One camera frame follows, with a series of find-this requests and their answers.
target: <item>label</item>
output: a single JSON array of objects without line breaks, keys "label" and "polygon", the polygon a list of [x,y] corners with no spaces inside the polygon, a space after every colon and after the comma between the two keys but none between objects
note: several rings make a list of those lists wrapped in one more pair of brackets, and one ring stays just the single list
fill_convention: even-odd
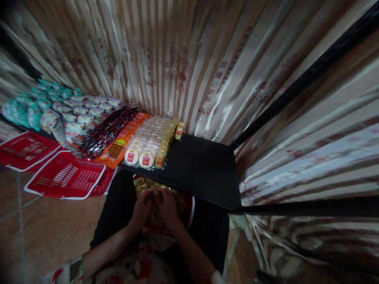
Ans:
[{"label": "label", "polygon": [[128,162],[133,162],[134,153],[132,153],[132,152],[134,152],[134,150],[130,150],[130,152],[128,154],[128,159],[127,159]]},{"label": "label", "polygon": [[148,166],[149,165],[149,161],[150,161],[150,157],[143,157],[142,164],[144,166]]}]

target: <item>packaged snack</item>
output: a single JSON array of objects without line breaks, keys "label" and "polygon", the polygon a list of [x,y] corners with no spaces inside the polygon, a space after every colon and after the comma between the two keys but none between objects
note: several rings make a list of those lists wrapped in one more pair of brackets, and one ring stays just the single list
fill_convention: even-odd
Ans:
[{"label": "packaged snack", "polygon": [[84,101],[84,97],[83,96],[72,96],[71,97],[71,100],[72,101],[77,101],[77,102],[83,102]]},{"label": "packaged snack", "polygon": [[60,106],[62,106],[62,104],[60,103],[60,102],[57,102],[57,101],[55,101],[55,102],[53,102],[52,103],[52,109],[53,109],[53,111],[58,111],[58,107],[60,107]]},{"label": "packaged snack", "polygon": [[71,100],[68,100],[68,99],[64,99],[64,100],[63,100],[63,103],[64,103],[65,105],[70,106],[70,107],[74,107],[74,106],[75,106],[74,101],[71,101]]},{"label": "packaged snack", "polygon": [[63,86],[61,84],[57,83],[57,82],[53,82],[52,87],[53,87],[54,90],[58,91]]},{"label": "packaged snack", "polygon": [[83,130],[84,123],[65,122],[64,128],[66,133],[66,142],[72,143],[72,138],[79,135],[79,133]]},{"label": "packaged snack", "polygon": [[86,95],[84,96],[89,102],[91,103],[95,103],[95,99],[96,97],[95,96],[92,96],[92,95]]},{"label": "packaged snack", "polygon": [[72,112],[72,108],[65,105],[58,105],[57,106],[57,112],[64,113],[64,112]]},{"label": "packaged snack", "polygon": [[77,121],[79,123],[85,123],[85,124],[88,124],[90,122],[93,122],[94,121],[94,118],[95,116],[91,115],[91,114],[78,114],[77,115]]},{"label": "packaged snack", "polygon": [[50,96],[50,100],[51,100],[52,102],[55,102],[55,101],[60,102],[60,103],[63,102],[63,99],[62,99],[60,96],[58,96],[58,95]]},{"label": "packaged snack", "polygon": [[[102,163],[107,165],[110,168],[116,168],[120,161],[122,161],[124,154],[126,152],[126,147],[130,144],[131,137],[135,134],[138,127],[141,126],[141,124],[145,121],[145,118],[148,118],[148,115],[144,115],[144,118],[142,118],[140,121],[129,121],[123,129],[120,131],[120,133],[117,135],[116,139],[114,139],[113,143],[106,147],[104,151],[101,153],[101,155],[95,159],[96,162]],[[138,162],[138,152],[136,151],[133,153],[132,151],[128,152],[128,155],[133,155],[133,161],[129,162],[129,164],[132,164],[134,162]]]},{"label": "packaged snack", "polygon": [[42,112],[39,110],[38,107],[34,106],[28,108],[28,121],[30,127],[35,129],[36,131],[41,130],[41,116]]},{"label": "packaged snack", "polygon": [[139,159],[139,154],[136,149],[129,148],[125,153],[125,162],[127,164],[137,164]]},{"label": "packaged snack", "polygon": [[60,116],[55,111],[51,109],[45,110],[41,116],[42,129],[45,130],[48,134],[51,134],[51,130],[53,129],[53,126],[56,124],[58,119],[60,119]]},{"label": "packaged snack", "polygon": [[99,108],[102,108],[103,110],[110,112],[113,106],[107,104],[107,103],[100,103]]},{"label": "packaged snack", "polygon": [[88,109],[80,107],[80,106],[74,106],[74,114],[86,114],[88,113]]},{"label": "packaged snack", "polygon": [[176,129],[176,133],[175,133],[176,140],[180,140],[180,138],[182,137],[183,129],[184,129],[184,122],[181,121],[179,122],[178,128]]},{"label": "packaged snack", "polygon": [[70,89],[61,89],[60,90],[60,96],[62,97],[62,99],[70,100],[70,98],[73,95],[74,94],[72,93],[72,91]]},{"label": "packaged snack", "polygon": [[104,113],[104,110],[102,108],[90,108],[88,111],[88,114],[91,114],[93,116],[100,116]]},{"label": "packaged snack", "polygon": [[95,100],[94,100],[94,103],[107,103],[108,102],[108,98],[106,97],[96,97]]},{"label": "packaged snack", "polygon": [[119,99],[114,99],[114,98],[109,98],[108,99],[108,104],[113,106],[113,107],[118,107],[120,105],[120,100]]},{"label": "packaged snack", "polygon": [[151,168],[154,165],[155,155],[152,153],[150,149],[145,149],[142,151],[139,156],[139,164],[143,168]]},{"label": "packaged snack", "polygon": [[64,121],[76,121],[77,120],[77,116],[74,115],[74,114],[71,114],[69,112],[66,112],[66,113],[62,113],[62,117],[63,117],[63,120]]},{"label": "packaged snack", "polygon": [[95,103],[91,103],[91,102],[86,102],[86,104],[84,105],[85,108],[97,108],[98,105],[95,104]]},{"label": "packaged snack", "polygon": [[62,146],[66,147],[66,134],[61,119],[58,119],[55,125],[52,127],[51,132],[53,133],[55,140]]},{"label": "packaged snack", "polygon": [[83,96],[83,94],[82,94],[82,92],[80,91],[79,88],[75,88],[75,90],[74,90],[74,96],[80,96],[80,97]]}]

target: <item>snack package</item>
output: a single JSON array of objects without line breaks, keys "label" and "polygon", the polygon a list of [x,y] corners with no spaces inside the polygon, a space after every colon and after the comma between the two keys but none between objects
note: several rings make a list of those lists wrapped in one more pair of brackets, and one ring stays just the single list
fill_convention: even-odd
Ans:
[{"label": "snack package", "polygon": [[38,107],[40,110],[45,111],[52,106],[53,104],[48,99],[38,98]]},{"label": "snack package", "polygon": [[85,123],[85,124],[88,124],[88,123],[91,123],[94,121],[94,118],[95,116],[91,115],[91,114],[78,114],[77,115],[77,121],[79,123]]},{"label": "snack package", "polygon": [[108,104],[113,106],[113,107],[118,107],[120,105],[120,100],[119,99],[114,99],[114,98],[109,98],[108,99]]},{"label": "snack package", "polygon": [[80,107],[80,106],[74,106],[74,114],[86,114],[88,113],[88,109]]},{"label": "snack package", "polygon": [[41,116],[41,127],[48,134],[51,134],[51,130],[58,120],[60,120],[59,114],[51,109],[47,109]]},{"label": "snack package", "polygon": [[51,128],[51,132],[55,137],[55,140],[62,146],[66,147],[66,135],[62,120],[59,118],[55,125]]},{"label": "snack package", "polygon": [[94,100],[94,103],[96,104],[99,104],[99,103],[107,103],[108,102],[108,98],[106,97],[96,97],[95,100]]},{"label": "snack package", "polygon": [[84,105],[85,108],[97,108],[98,105],[95,104],[95,103],[92,103],[92,102],[86,102],[86,104]]},{"label": "snack package", "polygon": [[[145,119],[149,117],[147,114],[142,114],[142,116],[140,116],[140,114],[142,113],[139,112],[136,116],[141,117],[141,119],[139,121],[129,121],[120,131],[113,143],[104,149],[100,157],[95,159],[96,162],[105,164],[110,168],[116,168],[118,166],[124,157],[130,138],[135,134],[138,127],[143,124]],[[134,159],[137,159],[135,161],[136,163],[138,161],[138,153],[136,152],[135,155]]]},{"label": "snack package", "polygon": [[88,127],[73,139],[73,154],[81,159],[96,159],[103,153],[125,127],[132,122],[137,108],[122,107],[112,113],[96,118]]},{"label": "snack package", "polygon": [[88,100],[90,103],[95,103],[95,99],[96,97],[95,96],[92,96],[92,95],[86,95],[84,96],[86,98],[86,100]]},{"label": "snack package", "polygon": [[84,101],[84,97],[83,96],[72,96],[71,97],[71,100],[72,101],[77,101],[77,102],[83,102]]},{"label": "snack package", "polygon": [[113,106],[111,106],[111,105],[109,105],[107,103],[100,103],[99,104],[99,108],[102,108],[106,112],[110,112],[112,110]]},{"label": "snack package", "polygon": [[62,117],[63,117],[63,120],[64,121],[76,121],[77,120],[77,116],[72,114],[72,113],[69,113],[69,112],[65,112],[65,113],[62,113]]},{"label": "snack package", "polygon": [[101,116],[104,113],[104,110],[102,108],[90,108],[88,111],[88,114],[91,114],[93,116]]},{"label": "snack package", "polygon": [[72,108],[70,108],[69,106],[65,106],[65,105],[58,105],[56,107],[56,110],[59,113],[72,112]]},{"label": "snack package", "polygon": [[74,90],[74,96],[80,96],[80,97],[83,96],[83,94],[82,94],[82,92],[80,91],[79,88],[75,88],[75,90]]},{"label": "snack package", "polygon": [[65,122],[64,129],[66,134],[66,142],[72,143],[72,138],[79,135],[79,133],[84,129],[84,123]]},{"label": "snack package", "polygon": [[36,131],[41,130],[41,116],[42,111],[40,111],[38,107],[34,106],[28,108],[28,121],[30,127],[35,129]]},{"label": "snack package", "polygon": [[176,129],[176,132],[175,132],[175,139],[176,140],[180,140],[180,138],[182,137],[183,129],[184,129],[184,122],[181,121],[181,122],[179,122],[178,128]]}]

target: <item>tiled floor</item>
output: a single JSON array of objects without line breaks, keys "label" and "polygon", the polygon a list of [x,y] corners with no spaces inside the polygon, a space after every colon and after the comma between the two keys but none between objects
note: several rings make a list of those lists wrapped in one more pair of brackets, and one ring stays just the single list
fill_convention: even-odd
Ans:
[{"label": "tiled floor", "polygon": [[[32,174],[0,173],[0,283],[35,283],[89,249],[105,197],[82,201],[23,191]],[[253,283],[258,269],[252,244],[240,228],[229,233],[224,277]]]}]

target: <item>red plastic basket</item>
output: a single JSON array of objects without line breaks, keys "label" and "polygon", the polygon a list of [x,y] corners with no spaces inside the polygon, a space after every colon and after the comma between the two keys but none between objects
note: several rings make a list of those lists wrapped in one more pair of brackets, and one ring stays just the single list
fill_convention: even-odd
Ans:
[{"label": "red plastic basket", "polygon": [[0,161],[18,172],[36,171],[59,147],[56,141],[27,131],[0,144]]},{"label": "red plastic basket", "polygon": [[83,200],[94,192],[105,192],[113,179],[114,171],[106,166],[88,160],[75,158],[70,151],[60,151],[54,155],[33,178],[24,190],[61,199]]}]

